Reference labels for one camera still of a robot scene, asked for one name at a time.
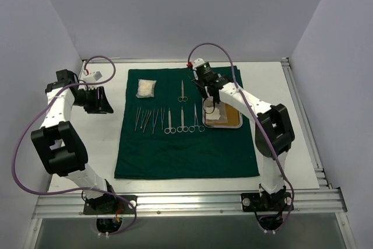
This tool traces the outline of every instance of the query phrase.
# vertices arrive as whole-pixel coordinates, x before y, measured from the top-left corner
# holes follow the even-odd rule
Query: dark green mat
[[[231,76],[229,67],[214,68],[217,73]],[[239,70],[238,83],[242,84]],[[154,135],[149,118],[145,133],[140,130],[141,116],[135,131],[136,111],[157,111],[166,108],[163,129],[168,127],[168,108],[172,126],[180,126],[181,106],[185,125],[193,125],[194,104],[199,124],[202,124],[202,98],[189,77],[189,69],[132,69],[128,72],[126,106],[119,143],[114,178],[172,179],[172,178],[229,178],[258,176],[249,120],[239,129],[205,128],[204,132],[182,132],[166,135],[161,130],[160,112]],[[138,79],[157,80],[154,95],[138,99]],[[178,102],[184,80],[187,102]]]

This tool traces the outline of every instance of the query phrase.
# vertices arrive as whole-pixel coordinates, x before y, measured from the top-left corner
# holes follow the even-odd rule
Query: scissors
[[[171,125],[171,111],[168,109],[168,128],[164,129],[165,134],[174,134],[176,132],[176,129],[172,127]]]
[[[182,109],[182,106],[181,106],[181,126],[180,127],[177,127],[177,132],[188,132],[189,129],[188,127],[184,126],[184,110]]]
[[[191,125],[189,127],[189,131],[194,132],[196,130],[196,127],[198,128],[199,132],[205,131],[205,127],[203,125],[198,124],[197,108],[196,104],[194,104],[194,125]]]
[[[181,96],[177,98],[179,102],[187,102],[188,98],[184,96],[184,81],[181,80]]]

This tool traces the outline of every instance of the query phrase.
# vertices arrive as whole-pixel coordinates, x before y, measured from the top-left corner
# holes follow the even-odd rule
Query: white tabletop
[[[117,74],[104,85],[107,99],[114,114],[86,114],[81,107],[72,110],[71,123],[86,146],[89,165],[96,173],[109,181],[115,192],[203,192],[257,190],[260,177],[217,178],[217,179],[175,179],[175,180],[127,180],[114,179],[117,163],[119,138],[121,134],[125,92],[129,69],[183,68],[179,62],[117,63]],[[256,97],[272,104],[282,103],[289,112],[295,141],[286,159],[285,172],[295,189],[317,189],[319,184],[301,130],[300,122],[291,99],[285,75],[280,62],[237,62],[241,71],[244,89]],[[229,63],[214,62],[212,67],[229,66]],[[100,71],[102,79],[112,73],[108,63],[95,63],[89,71]],[[254,136],[254,125],[251,126]],[[262,169],[262,156],[255,149],[259,172]],[[53,175],[49,191],[60,191],[75,187],[68,179]]]

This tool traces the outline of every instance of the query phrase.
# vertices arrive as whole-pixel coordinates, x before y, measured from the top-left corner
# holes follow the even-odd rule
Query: white gauze pack
[[[144,99],[146,97],[154,97],[154,88],[157,81],[139,79],[139,88],[136,97]]]

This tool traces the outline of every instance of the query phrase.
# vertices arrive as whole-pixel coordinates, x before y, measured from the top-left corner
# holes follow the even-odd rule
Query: white wall
[[[372,248],[373,0],[321,0],[291,57],[326,174]]]
[[[79,54],[186,58],[204,41],[235,60],[290,56],[320,0],[51,0]],[[223,59],[212,47],[210,58]]]
[[[0,240],[22,248],[37,197],[18,189],[10,174],[16,140],[47,101],[55,71],[80,69],[80,58],[49,0],[0,0]],[[17,170],[30,188],[42,189],[47,173],[27,134]]]

